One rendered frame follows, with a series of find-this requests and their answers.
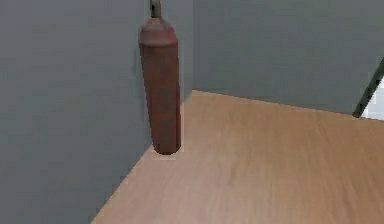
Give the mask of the red gas cylinder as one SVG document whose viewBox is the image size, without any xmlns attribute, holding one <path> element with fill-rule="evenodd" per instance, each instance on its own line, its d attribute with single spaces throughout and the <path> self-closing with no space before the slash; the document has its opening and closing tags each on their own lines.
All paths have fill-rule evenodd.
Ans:
<svg viewBox="0 0 384 224">
<path fill-rule="evenodd" d="M 162 17 L 160 0 L 150 1 L 151 18 L 138 35 L 152 145 L 162 155 L 181 147 L 178 38 Z"/>
</svg>

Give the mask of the dark door frame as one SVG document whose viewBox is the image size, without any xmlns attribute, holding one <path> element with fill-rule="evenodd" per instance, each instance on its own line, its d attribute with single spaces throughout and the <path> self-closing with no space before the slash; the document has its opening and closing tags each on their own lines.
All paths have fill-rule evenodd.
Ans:
<svg viewBox="0 0 384 224">
<path fill-rule="evenodd" d="M 365 88 L 363 95 L 361 96 L 358 104 L 355 107 L 352 116 L 360 118 L 366 109 L 369 101 L 372 99 L 375 91 L 377 90 L 382 78 L 384 77 L 384 57 L 381 59 L 376 71 L 374 72 L 369 84 Z"/>
</svg>

